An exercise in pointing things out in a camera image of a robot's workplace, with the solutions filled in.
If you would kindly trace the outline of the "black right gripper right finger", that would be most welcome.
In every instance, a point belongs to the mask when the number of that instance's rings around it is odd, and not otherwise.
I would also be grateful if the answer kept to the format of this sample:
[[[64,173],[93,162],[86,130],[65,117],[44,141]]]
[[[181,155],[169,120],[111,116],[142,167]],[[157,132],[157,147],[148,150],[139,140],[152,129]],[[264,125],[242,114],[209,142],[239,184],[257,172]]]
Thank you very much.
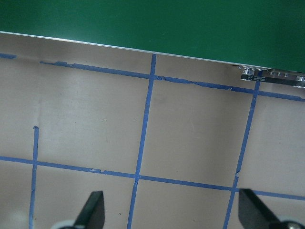
[[[277,229],[281,221],[251,190],[239,189],[238,218],[244,229]]]

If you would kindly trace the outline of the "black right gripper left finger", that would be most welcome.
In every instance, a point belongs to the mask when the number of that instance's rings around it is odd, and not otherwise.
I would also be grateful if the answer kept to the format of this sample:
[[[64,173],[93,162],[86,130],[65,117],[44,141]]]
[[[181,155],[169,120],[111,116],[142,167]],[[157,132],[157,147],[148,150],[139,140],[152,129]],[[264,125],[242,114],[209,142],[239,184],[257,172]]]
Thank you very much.
[[[74,227],[103,227],[105,223],[105,208],[103,191],[90,194],[81,212],[77,216]]]

